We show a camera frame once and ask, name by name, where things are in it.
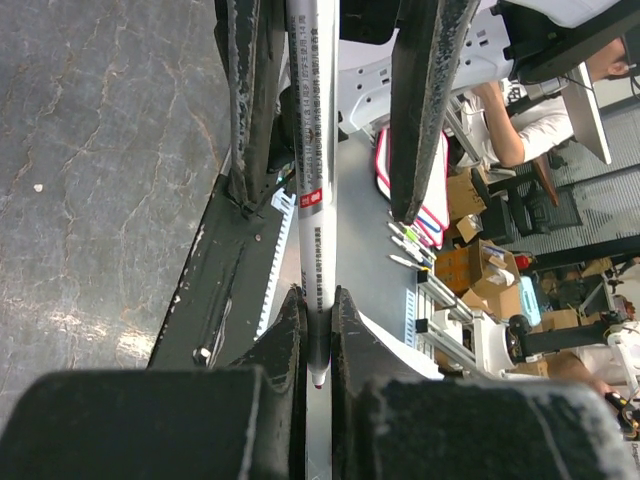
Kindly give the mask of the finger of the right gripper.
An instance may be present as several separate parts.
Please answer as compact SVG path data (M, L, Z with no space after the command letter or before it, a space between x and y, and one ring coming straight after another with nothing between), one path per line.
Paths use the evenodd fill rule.
M230 194L261 200L285 43L284 3L220 0L214 35L229 85Z
M411 224L423 204L477 1L403 1L392 53L390 198Z

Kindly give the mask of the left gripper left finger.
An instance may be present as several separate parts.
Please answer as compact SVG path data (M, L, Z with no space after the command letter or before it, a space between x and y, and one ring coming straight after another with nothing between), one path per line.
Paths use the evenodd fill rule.
M302 479L306 313L276 322L223 368L55 372L16 404L5 479Z

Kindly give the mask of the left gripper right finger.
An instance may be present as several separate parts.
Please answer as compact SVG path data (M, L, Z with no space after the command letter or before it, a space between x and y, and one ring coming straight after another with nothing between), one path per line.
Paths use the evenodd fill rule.
M332 309L337 479L634 479L612 412L549 380L431 380L364 324L345 288Z

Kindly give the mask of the white marker pen body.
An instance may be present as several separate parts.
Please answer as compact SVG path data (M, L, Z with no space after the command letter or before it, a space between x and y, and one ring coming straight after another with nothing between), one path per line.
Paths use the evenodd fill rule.
M336 290L339 6L338 1L286 3L307 365L318 389L329 371Z

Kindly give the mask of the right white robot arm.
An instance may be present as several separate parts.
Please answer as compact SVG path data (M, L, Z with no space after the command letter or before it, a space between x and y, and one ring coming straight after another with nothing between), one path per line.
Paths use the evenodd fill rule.
M391 123L401 140L392 155L391 207L397 220L414 220L427 190L446 101L462 76L463 44L477 14L474 1L218 2L214 34L231 103L231 197L243 205L263 199L285 51L309 56L312 45L319 45L319 66L304 62L292 77L310 74L323 81L321 119L335 127L339 41L379 45L393 40ZM639 5L601 2L570 26L540 2L525 7L507 1L499 21L507 33L508 72L533 84L568 72L636 26Z

